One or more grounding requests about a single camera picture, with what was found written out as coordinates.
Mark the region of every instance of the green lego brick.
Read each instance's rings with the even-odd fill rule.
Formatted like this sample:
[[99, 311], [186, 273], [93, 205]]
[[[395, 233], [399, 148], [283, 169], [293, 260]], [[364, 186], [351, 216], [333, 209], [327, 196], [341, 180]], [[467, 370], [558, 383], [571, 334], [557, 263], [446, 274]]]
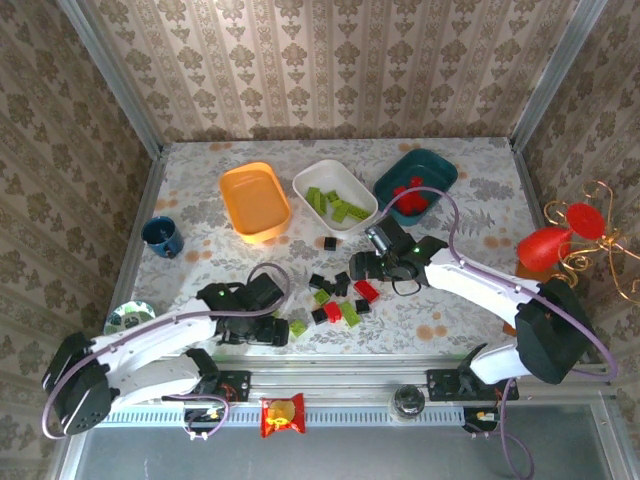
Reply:
[[327, 193], [327, 200], [329, 201], [329, 205], [331, 205], [333, 208], [338, 208], [340, 205], [342, 205], [342, 200], [340, 200], [340, 197], [335, 190], [331, 190], [329, 193]]
[[313, 298], [316, 300], [316, 303], [320, 306], [324, 305], [325, 303], [327, 303], [329, 301], [329, 299], [331, 298], [331, 296], [325, 292], [324, 290], [320, 289], [316, 292], [316, 294], [313, 296]]
[[331, 220], [334, 222], [342, 223], [344, 222], [345, 217], [347, 216], [347, 212], [351, 207], [347, 202], [342, 202], [342, 205], [338, 206], [334, 211], [333, 215], [331, 215]]
[[289, 331], [293, 333], [296, 337], [299, 337], [304, 332], [307, 331], [307, 326], [304, 324], [302, 320], [294, 320], [289, 324]]
[[318, 215], [326, 215], [327, 214], [327, 197], [324, 193], [318, 191], [313, 196], [313, 209], [318, 213]]
[[371, 212], [366, 211], [364, 208], [356, 207], [355, 205], [349, 206], [349, 210], [347, 211], [347, 215], [351, 218], [355, 218], [356, 220], [362, 221], [369, 218]]
[[316, 192], [319, 192], [319, 191], [320, 189], [317, 187], [309, 187], [309, 190], [307, 190], [307, 196], [304, 197], [305, 200], [309, 202], [309, 205], [313, 206], [313, 198], [315, 197]]
[[344, 317], [349, 327], [355, 327], [360, 323], [360, 315], [356, 313], [349, 302], [341, 303], [340, 311], [342, 312], [342, 316]]

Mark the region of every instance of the wall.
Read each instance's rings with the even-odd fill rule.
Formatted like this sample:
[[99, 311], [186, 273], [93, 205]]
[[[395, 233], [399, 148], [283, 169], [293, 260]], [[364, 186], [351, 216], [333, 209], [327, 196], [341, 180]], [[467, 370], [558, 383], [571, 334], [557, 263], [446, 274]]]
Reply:
[[92, 0], [165, 142], [506, 136], [577, 0]]
[[55, 2], [0, 2], [0, 479], [44, 478], [42, 375], [104, 321], [149, 166]]
[[[628, 245], [640, 254], [640, 1], [609, 1], [525, 154], [541, 205], [580, 198], [587, 179], [607, 182], [616, 194], [613, 223], [636, 233]], [[640, 305], [618, 295], [605, 260], [578, 291], [619, 360], [618, 399], [640, 451]], [[640, 260], [616, 255], [614, 263], [630, 290]]]

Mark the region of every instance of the table surface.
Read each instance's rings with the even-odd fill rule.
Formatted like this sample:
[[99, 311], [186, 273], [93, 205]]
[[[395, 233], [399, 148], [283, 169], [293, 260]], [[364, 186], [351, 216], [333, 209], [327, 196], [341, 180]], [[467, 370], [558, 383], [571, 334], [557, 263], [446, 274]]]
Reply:
[[[446, 355], [503, 340], [502, 321], [464, 298], [433, 288], [403, 298], [390, 284], [377, 281], [372, 284], [381, 298], [356, 327], [348, 328], [344, 321], [313, 323], [313, 291], [308, 287], [311, 274], [333, 279], [348, 270], [352, 254], [373, 248], [360, 233], [341, 242], [336, 252], [324, 251], [320, 242], [327, 232], [293, 191], [293, 177], [329, 158], [343, 163], [371, 190], [375, 181], [413, 148], [432, 150], [458, 168], [458, 180], [450, 190], [461, 211], [458, 250], [513, 273], [515, 246], [534, 225], [504, 138], [182, 143], [168, 152], [154, 215], [166, 215], [176, 222], [185, 247], [173, 260], [145, 248], [132, 298], [150, 303], [161, 314], [182, 305], [211, 282], [245, 281], [256, 264], [270, 261], [284, 267], [292, 278], [292, 295], [279, 310], [282, 317], [301, 319], [308, 330], [299, 338], [290, 335], [286, 347], [225, 345], [215, 347], [216, 353]], [[287, 232], [259, 245], [244, 243], [233, 231], [218, 186], [224, 172], [252, 161], [273, 167], [293, 213]], [[446, 240], [452, 218], [452, 209], [439, 202], [419, 225], [407, 231], [416, 240], [427, 234]], [[346, 300], [357, 298], [350, 287]], [[214, 345], [215, 341], [209, 340], [200, 346], [213, 351]]]

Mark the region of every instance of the orange plastic bowl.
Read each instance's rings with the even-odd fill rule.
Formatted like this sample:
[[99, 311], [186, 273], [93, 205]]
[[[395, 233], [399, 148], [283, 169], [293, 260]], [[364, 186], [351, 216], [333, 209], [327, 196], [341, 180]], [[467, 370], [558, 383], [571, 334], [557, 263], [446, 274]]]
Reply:
[[291, 207], [273, 169], [253, 162], [220, 178], [222, 199], [233, 229], [247, 243], [260, 243], [287, 231]]

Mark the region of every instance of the red balloon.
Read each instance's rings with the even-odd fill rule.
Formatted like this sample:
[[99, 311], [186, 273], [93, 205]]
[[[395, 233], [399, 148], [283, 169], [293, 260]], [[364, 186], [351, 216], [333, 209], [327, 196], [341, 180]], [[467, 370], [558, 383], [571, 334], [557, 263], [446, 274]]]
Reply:
[[604, 235], [605, 223], [597, 208], [586, 203], [574, 203], [567, 209], [567, 222], [571, 230], [587, 240]]
[[533, 272], [544, 272], [569, 254], [570, 246], [562, 245], [573, 232], [566, 228], [546, 227], [533, 232], [518, 244], [520, 262]]

